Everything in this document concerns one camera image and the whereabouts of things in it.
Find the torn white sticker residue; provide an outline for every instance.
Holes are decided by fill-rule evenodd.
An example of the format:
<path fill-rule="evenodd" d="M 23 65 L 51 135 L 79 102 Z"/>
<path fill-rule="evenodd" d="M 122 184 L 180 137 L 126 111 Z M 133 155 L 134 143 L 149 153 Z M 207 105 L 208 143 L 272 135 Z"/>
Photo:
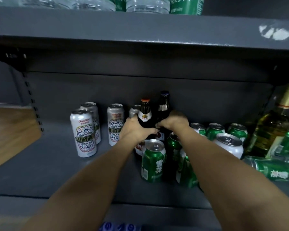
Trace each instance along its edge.
<path fill-rule="evenodd" d="M 276 41 L 285 40 L 289 38 L 289 31 L 285 28 L 274 28 L 267 25 L 259 26 L 260 34 L 267 39 L 274 39 Z"/>

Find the green glass bottle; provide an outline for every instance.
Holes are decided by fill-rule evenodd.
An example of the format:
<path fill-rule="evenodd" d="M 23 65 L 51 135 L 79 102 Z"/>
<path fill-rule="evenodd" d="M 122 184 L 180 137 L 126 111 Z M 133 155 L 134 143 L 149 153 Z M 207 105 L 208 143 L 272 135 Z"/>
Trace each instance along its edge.
<path fill-rule="evenodd" d="M 257 123 L 257 127 L 246 149 L 247 155 L 271 158 L 274 150 L 281 143 L 289 128 L 289 85 L 280 102 L 273 110 L 264 115 Z"/>

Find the can pull tab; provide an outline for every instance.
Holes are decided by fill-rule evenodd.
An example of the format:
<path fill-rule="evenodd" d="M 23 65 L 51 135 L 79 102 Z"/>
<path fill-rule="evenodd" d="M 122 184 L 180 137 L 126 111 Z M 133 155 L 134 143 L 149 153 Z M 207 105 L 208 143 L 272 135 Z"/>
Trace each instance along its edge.
<path fill-rule="evenodd" d="M 227 142 L 227 143 L 232 143 L 232 138 L 226 137 L 225 142 Z"/>

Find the forearm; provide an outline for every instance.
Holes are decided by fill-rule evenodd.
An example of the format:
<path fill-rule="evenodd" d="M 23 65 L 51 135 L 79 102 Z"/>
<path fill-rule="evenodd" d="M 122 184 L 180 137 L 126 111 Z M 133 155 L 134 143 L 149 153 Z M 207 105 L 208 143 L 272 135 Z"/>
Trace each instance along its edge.
<path fill-rule="evenodd" d="M 244 222 L 261 227 L 268 217 L 287 219 L 288 213 L 281 216 L 274 208 L 289 210 L 289 198 L 261 173 L 188 126 L 178 125 L 174 132 L 224 228 Z M 266 223 L 266 228 L 270 225 L 277 228 L 274 222 Z"/>
<path fill-rule="evenodd" d="M 134 145 L 124 138 L 79 171 L 48 200 L 23 230 L 97 230 Z"/>

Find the person's right arm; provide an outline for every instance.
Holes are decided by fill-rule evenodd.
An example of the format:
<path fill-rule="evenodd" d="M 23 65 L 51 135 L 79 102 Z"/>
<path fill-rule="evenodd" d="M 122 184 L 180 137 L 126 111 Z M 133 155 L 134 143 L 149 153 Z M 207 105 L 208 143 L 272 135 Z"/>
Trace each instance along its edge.
<path fill-rule="evenodd" d="M 198 134 L 181 113 L 160 125 L 179 137 L 223 230 L 289 230 L 289 198 L 262 173 Z"/>

